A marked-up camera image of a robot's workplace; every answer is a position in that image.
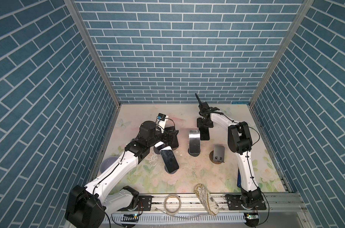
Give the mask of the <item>black phone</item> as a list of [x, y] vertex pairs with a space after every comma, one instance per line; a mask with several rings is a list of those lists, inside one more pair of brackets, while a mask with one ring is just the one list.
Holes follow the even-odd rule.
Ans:
[[208, 127], [201, 127], [199, 128], [200, 131], [200, 139], [201, 141], [209, 141], [210, 140], [210, 133]]

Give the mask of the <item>purple-edged phone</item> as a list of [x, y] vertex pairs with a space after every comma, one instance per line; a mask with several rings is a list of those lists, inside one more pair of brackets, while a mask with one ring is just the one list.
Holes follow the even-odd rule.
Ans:
[[160, 154], [165, 163], [165, 170], [169, 174], [174, 174], [179, 169], [179, 164], [170, 146], [165, 147], [160, 151]]

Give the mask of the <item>teal-edged phone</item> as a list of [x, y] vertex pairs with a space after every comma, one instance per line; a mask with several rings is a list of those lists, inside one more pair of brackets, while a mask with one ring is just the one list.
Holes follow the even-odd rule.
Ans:
[[188, 149], [200, 149], [200, 145], [201, 145], [200, 131], [199, 130], [190, 130], [189, 131], [189, 148]]

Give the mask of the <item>wood-base grey phone stand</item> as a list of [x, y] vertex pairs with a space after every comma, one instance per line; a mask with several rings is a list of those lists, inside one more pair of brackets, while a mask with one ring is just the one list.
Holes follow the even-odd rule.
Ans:
[[222, 145], [215, 145], [214, 149], [210, 152], [210, 161], [214, 164], [224, 163], [225, 147]]

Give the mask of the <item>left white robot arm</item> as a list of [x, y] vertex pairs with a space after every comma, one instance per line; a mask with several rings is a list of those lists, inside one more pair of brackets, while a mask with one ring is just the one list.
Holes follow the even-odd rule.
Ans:
[[165, 121], [145, 121], [140, 125], [136, 138], [125, 151], [101, 175], [86, 184], [76, 185], [68, 195], [65, 219], [76, 228], [98, 228], [104, 221], [112, 221], [112, 214], [120, 209], [134, 209], [139, 192], [125, 186], [111, 195], [111, 190], [120, 180], [150, 153], [151, 147], [160, 152], [178, 148], [175, 126], [166, 127]]

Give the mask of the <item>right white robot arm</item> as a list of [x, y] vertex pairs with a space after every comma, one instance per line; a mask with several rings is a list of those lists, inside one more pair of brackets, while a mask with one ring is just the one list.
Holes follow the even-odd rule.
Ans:
[[227, 130], [228, 147], [236, 154], [241, 177], [241, 202], [248, 209], [264, 202], [261, 188], [259, 187], [253, 170], [251, 150], [254, 145], [249, 125], [246, 122], [235, 122], [224, 113], [218, 111], [199, 112], [197, 119], [199, 128], [212, 128], [216, 123]]

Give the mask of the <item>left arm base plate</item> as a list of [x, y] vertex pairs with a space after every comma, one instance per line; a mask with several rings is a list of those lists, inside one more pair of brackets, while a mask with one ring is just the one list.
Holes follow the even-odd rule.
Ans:
[[135, 211], [150, 211], [152, 207], [152, 195], [140, 195]]

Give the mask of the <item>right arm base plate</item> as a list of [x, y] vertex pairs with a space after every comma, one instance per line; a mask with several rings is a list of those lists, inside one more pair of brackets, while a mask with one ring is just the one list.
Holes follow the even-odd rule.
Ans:
[[249, 199], [247, 196], [238, 194], [226, 194], [224, 198], [227, 201], [230, 211], [250, 211], [267, 209], [266, 202], [262, 196]]

